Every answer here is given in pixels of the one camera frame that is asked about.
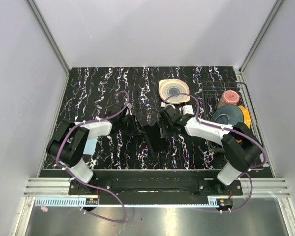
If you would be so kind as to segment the white geometric glasses case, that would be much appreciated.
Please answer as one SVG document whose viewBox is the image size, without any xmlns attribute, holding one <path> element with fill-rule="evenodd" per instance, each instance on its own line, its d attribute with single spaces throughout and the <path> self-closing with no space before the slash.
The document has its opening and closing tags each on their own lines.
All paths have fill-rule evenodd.
<svg viewBox="0 0 295 236">
<path fill-rule="evenodd" d="M 182 113 L 183 115 L 189 114 L 189 115 L 194 115 L 194 110 L 192 105 L 184 105 L 182 107 Z"/>
</svg>

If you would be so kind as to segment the black rectangular glasses case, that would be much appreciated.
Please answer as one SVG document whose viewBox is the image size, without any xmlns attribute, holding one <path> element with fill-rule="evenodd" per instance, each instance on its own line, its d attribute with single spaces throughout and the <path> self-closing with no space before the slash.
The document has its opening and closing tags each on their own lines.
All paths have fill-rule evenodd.
<svg viewBox="0 0 295 236">
<path fill-rule="evenodd" d="M 155 123 L 154 125 L 146 125 L 143 127 L 143 130 L 144 141 L 146 142 L 148 151 L 151 155 L 165 151 L 168 148 L 167 140 L 160 136 L 161 133 L 158 123 Z"/>
</svg>

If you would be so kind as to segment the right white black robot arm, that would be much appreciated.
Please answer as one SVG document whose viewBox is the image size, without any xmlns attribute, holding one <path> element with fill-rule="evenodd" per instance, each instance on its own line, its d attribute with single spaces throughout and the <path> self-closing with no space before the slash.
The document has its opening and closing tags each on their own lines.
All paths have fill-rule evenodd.
<svg viewBox="0 0 295 236">
<path fill-rule="evenodd" d="M 214 191 L 224 195 L 231 189 L 231 183 L 247 172 L 260 157 L 263 147 L 243 122 L 224 125 L 198 118 L 196 115 L 181 115 L 171 105 L 160 110 L 162 129 L 172 134 L 186 134 L 214 142 L 224 149 L 226 165 L 213 183 Z"/>
</svg>

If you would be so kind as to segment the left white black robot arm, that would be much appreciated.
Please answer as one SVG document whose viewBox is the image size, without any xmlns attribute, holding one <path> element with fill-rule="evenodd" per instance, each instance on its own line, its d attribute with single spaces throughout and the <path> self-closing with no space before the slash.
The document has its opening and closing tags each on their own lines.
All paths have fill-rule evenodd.
<svg viewBox="0 0 295 236">
<path fill-rule="evenodd" d="M 48 142 L 46 152 L 56 160 L 57 165 L 68 170 L 76 180 L 80 180 L 79 189 L 90 195 L 96 190 L 96 182 L 92 180 L 92 170 L 83 160 L 87 143 L 118 131 L 129 136 L 143 134 L 128 107 L 115 107 L 107 118 L 83 122 L 63 121 Z"/>
</svg>

